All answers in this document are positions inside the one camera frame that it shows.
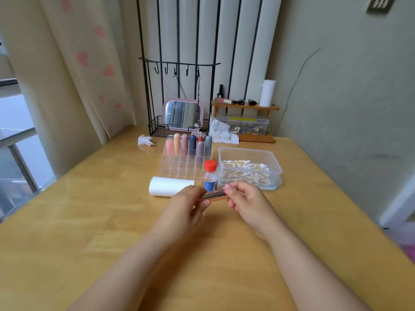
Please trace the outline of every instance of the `wooden table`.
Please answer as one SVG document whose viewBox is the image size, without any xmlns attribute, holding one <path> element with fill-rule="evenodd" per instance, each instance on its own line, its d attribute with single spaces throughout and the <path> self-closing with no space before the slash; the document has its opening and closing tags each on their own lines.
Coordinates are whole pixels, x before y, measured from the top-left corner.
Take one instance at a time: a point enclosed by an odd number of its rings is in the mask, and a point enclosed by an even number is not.
<svg viewBox="0 0 415 311">
<path fill-rule="evenodd" d="M 0 308 L 63 310 L 169 202 L 149 196 L 164 139 L 128 128 L 0 225 Z M 224 144 L 214 144 L 217 149 Z M 414 310 L 415 266 L 291 140 L 275 153 L 278 213 L 374 310 Z M 225 201 L 155 271 L 141 310 L 295 310 L 268 246 Z"/>
</svg>

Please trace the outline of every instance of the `toilet paper roll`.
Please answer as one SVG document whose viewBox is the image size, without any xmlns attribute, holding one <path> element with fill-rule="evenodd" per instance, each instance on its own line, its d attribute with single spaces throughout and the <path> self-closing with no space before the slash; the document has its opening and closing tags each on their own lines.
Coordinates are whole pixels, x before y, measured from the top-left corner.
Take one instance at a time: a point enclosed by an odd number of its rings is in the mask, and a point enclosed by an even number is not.
<svg viewBox="0 0 415 311">
<path fill-rule="evenodd" d="M 277 81 L 271 81 L 270 79 L 264 80 L 262 85 L 261 99 L 259 100 L 259 105 L 261 107 L 271 106 L 275 83 L 277 83 Z"/>
<path fill-rule="evenodd" d="M 148 192 L 156 197 L 172 197 L 181 189 L 194 184 L 194 180 L 153 177 Z"/>
</svg>

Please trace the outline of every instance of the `curtain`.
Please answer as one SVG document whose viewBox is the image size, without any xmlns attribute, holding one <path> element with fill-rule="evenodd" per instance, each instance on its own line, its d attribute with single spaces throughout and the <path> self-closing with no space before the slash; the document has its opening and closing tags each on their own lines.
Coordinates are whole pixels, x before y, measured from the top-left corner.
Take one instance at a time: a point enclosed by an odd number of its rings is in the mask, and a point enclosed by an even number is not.
<svg viewBox="0 0 415 311">
<path fill-rule="evenodd" d="M 135 124 L 114 19 L 118 0 L 0 0 L 3 46 L 55 174 Z"/>
</svg>

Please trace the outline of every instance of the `plastic bottle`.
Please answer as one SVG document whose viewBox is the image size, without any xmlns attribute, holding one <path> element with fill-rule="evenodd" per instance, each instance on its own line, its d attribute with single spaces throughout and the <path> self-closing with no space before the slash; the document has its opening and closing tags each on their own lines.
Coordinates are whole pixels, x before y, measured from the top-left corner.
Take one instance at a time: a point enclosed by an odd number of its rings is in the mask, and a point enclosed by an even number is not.
<svg viewBox="0 0 415 311">
<path fill-rule="evenodd" d="M 205 189 L 208 192 L 217 190 L 218 175 L 216 173 L 217 162 L 214 160 L 205 161 Z"/>
</svg>

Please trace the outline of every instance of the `plastic storage box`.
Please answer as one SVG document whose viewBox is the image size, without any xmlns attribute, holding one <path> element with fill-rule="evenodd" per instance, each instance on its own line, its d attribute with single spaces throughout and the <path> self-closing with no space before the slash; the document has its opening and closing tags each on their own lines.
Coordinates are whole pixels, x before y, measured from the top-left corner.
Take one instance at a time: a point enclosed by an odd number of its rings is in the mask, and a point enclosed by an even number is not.
<svg viewBox="0 0 415 311">
<path fill-rule="evenodd" d="M 205 156 L 190 156 L 189 149 L 185 154 L 174 153 L 168 155 L 166 145 L 164 146 L 163 156 L 160 159 L 158 173 L 160 177 L 194 180 L 195 185 L 201 185 L 205 171 L 203 166 L 205 161 L 212 159 L 213 145 L 210 153 L 205 151 Z"/>
<path fill-rule="evenodd" d="M 265 135 L 269 120 L 264 116 L 254 117 L 235 117 L 217 116 L 219 121 L 230 125 L 229 133 Z"/>
<path fill-rule="evenodd" d="M 219 184 L 222 186 L 234 181 L 244 181 L 263 190 L 275 190 L 282 184 L 283 170 L 270 151 L 220 147 L 218 166 Z"/>
</svg>

